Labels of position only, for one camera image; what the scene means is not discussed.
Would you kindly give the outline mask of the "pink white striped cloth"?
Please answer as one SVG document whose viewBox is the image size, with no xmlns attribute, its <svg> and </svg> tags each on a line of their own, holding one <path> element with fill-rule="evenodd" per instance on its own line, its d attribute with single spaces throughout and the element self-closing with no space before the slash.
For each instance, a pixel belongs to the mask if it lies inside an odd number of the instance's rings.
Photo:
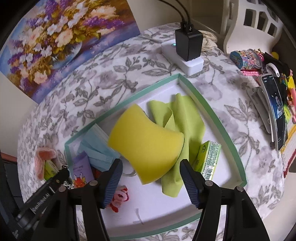
<svg viewBox="0 0 296 241">
<path fill-rule="evenodd" d="M 35 153 L 35 174 L 38 180 L 44 179 L 44 168 L 47 160 L 52 160 L 57 157 L 55 150 L 48 147 L 37 148 Z"/>
</svg>

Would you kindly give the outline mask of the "lime green cloth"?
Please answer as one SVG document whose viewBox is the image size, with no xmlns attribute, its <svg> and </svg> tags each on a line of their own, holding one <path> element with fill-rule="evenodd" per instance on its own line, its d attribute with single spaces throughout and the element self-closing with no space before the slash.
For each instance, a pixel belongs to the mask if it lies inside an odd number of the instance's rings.
<svg viewBox="0 0 296 241">
<path fill-rule="evenodd" d="M 175 100 L 164 103 L 151 100 L 148 104 L 154 121 L 163 128 L 184 134 L 183 149 L 175 165 L 162 178 L 162 192 L 170 197 L 177 197 L 183 181 L 180 175 L 180 162 L 188 160 L 196 165 L 196 158 L 205 133 L 205 124 L 195 102 L 190 96 L 175 95 Z"/>
</svg>

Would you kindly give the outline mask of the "white power strip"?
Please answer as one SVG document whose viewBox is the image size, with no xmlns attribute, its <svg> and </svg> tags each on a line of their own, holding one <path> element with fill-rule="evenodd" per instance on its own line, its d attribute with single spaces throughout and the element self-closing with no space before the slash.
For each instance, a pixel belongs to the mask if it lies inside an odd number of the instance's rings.
<svg viewBox="0 0 296 241">
<path fill-rule="evenodd" d="M 185 75 L 193 75 L 202 71 L 203 69 L 204 59 L 202 57 L 197 57 L 193 60 L 185 61 L 181 56 L 177 54 L 175 39 L 163 42 L 161 44 L 161 50 L 163 55 L 171 62 L 176 64 L 178 68 L 180 68 L 182 72 L 185 73 Z"/>
</svg>

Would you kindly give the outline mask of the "leopard print scrunchie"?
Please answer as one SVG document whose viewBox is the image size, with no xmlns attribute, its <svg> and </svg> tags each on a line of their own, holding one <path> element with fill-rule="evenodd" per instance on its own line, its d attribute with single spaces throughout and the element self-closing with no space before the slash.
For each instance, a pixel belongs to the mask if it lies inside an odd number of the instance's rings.
<svg viewBox="0 0 296 241">
<path fill-rule="evenodd" d="M 74 184 L 71 180 L 65 180 L 63 183 L 63 186 L 65 186 L 67 189 L 74 189 Z"/>
</svg>

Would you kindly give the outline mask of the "purple cartoon wipes packet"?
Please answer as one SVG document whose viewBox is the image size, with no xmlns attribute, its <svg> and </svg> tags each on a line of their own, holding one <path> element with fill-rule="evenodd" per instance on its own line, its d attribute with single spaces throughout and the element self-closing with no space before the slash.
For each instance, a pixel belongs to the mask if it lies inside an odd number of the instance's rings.
<svg viewBox="0 0 296 241">
<path fill-rule="evenodd" d="M 94 180 L 89 158 L 83 151 L 73 159 L 72 182 L 74 188 L 82 188 Z"/>
</svg>

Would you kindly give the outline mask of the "teal white tray box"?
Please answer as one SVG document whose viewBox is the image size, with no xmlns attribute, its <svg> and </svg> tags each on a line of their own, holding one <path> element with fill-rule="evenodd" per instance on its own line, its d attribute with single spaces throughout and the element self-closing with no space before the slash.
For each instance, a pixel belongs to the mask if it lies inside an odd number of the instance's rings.
<svg viewBox="0 0 296 241">
<path fill-rule="evenodd" d="M 205 124 L 203 141 L 217 142 L 222 146 L 213 182 L 229 189 L 245 186 L 247 179 L 243 164 L 229 134 L 206 99 L 183 75 L 173 75 L 141 90 L 108 110 L 94 123 L 105 133 L 110 133 L 121 114 L 131 105 L 137 104 L 145 113 L 149 113 L 149 101 L 170 102 L 178 93 L 190 96 L 195 103 Z M 177 197 L 172 198 L 162 193 L 159 181 L 142 185 L 126 160 L 123 161 L 119 185 L 127 187 L 129 200 L 117 213 L 109 208 L 101 212 L 111 240 L 132 240 L 157 235 L 196 221 L 201 216 L 201 211 L 191 204 L 185 188 L 180 190 Z"/>
</svg>

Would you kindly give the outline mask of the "white plastic chair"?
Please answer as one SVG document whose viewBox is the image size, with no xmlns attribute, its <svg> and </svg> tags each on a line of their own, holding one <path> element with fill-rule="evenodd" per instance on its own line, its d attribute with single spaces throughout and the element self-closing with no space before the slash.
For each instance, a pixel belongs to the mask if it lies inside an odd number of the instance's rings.
<svg viewBox="0 0 296 241">
<path fill-rule="evenodd" d="M 271 53 L 280 40 L 283 22 L 263 1 L 224 1 L 223 50 L 260 49 Z"/>
</svg>

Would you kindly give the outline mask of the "blue face mask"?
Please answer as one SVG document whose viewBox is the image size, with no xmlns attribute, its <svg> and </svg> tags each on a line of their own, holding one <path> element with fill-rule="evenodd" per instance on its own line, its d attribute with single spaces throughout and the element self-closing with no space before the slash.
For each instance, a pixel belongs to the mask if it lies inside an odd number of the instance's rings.
<svg viewBox="0 0 296 241">
<path fill-rule="evenodd" d="M 109 136 L 98 124 L 93 125 L 83 136 L 78 147 L 78 154 L 85 152 L 90 165 L 95 169 L 107 171 L 120 154 L 107 144 Z"/>
</svg>

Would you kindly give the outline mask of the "smartphone on stand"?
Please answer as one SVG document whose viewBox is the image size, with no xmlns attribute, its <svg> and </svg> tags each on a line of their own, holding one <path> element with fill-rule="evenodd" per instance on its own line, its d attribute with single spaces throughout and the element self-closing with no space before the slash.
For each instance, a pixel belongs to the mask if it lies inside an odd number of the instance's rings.
<svg viewBox="0 0 296 241">
<path fill-rule="evenodd" d="M 264 93 L 270 114 L 271 133 L 275 149 L 280 151 L 287 140 L 287 122 L 280 91 L 272 74 L 260 75 L 258 82 Z"/>
</svg>

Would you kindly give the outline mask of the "green tissue pack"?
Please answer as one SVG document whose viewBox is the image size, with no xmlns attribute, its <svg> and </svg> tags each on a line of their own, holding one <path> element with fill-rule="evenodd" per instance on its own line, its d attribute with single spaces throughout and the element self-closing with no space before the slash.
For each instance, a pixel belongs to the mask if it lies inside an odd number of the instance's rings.
<svg viewBox="0 0 296 241">
<path fill-rule="evenodd" d="M 193 164 L 194 171 L 200 172 L 205 180 L 212 180 L 219 155 L 221 144 L 212 141 L 206 141 L 201 144 L 196 160 Z"/>
<path fill-rule="evenodd" d="M 50 178 L 54 177 L 59 172 L 59 169 L 51 160 L 45 161 L 44 166 L 44 180 L 48 181 Z"/>
</svg>

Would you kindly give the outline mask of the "yellow sponge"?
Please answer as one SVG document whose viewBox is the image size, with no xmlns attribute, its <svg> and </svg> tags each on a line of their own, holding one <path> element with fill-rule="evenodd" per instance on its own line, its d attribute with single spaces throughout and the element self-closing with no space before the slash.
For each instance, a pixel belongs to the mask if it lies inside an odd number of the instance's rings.
<svg viewBox="0 0 296 241">
<path fill-rule="evenodd" d="M 183 145 L 183 133 L 155 124 L 137 104 L 124 111 L 108 139 L 108 146 L 129 161 L 143 185 L 162 178 Z"/>
</svg>

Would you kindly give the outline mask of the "grey floral blanket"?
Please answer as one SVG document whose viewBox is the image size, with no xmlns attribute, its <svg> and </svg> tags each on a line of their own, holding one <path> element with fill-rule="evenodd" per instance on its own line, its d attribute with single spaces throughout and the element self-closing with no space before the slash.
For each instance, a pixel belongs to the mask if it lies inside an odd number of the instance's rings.
<svg viewBox="0 0 296 241">
<path fill-rule="evenodd" d="M 51 90 L 31 112 L 18 136 L 18 179 L 23 200 L 42 185 L 35 174 L 37 148 L 56 150 L 56 164 L 66 163 L 64 144 L 118 102 L 180 72 L 161 53 L 178 23 L 143 31 L 80 65 Z M 247 91 L 255 82 L 242 75 L 217 47 L 202 52 L 201 72 L 188 78 L 208 101 L 234 142 L 246 171 L 247 187 L 260 216 L 266 218 L 284 192 L 283 161 Z"/>
</svg>

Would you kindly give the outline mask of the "red pink pipe-cleaner flower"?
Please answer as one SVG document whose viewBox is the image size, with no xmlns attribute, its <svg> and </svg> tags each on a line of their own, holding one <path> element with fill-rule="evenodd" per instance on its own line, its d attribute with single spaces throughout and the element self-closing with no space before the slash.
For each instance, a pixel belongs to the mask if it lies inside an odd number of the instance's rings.
<svg viewBox="0 0 296 241">
<path fill-rule="evenodd" d="M 126 186 L 120 186 L 116 189 L 109 207 L 113 212 L 118 213 L 123 202 L 129 201 L 129 199 L 128 188 Z"/>
</svg>

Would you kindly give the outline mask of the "colourful cylinder toy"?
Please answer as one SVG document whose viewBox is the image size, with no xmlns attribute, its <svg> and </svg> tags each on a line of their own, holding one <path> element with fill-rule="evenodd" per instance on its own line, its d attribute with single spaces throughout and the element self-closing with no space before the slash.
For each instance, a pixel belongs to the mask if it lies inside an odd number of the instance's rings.
<svg viewBox="0 0 296 241">
<path fill-rule="evenodd" d="M 264 61 L 262 54 L 254 49 L 232 51 L 229 57 L 240 70 L 260 69 Z"/>
</svg>

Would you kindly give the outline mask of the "cream lace cloth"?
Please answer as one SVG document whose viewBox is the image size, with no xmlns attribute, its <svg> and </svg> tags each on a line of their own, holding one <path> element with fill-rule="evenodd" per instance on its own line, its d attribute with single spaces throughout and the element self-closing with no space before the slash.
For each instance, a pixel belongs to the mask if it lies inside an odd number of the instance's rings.
<svg viewBox="0 0 296 241">
<path fill-rule="evenodd" d="M 208 32 L 204 30 L 200 30 L 200 32 L 203 35 L 202 48 L 201 48 L 202 52 L 205 52 L 217 47 L 218 39 L 212 32 Z"/>
</svg>

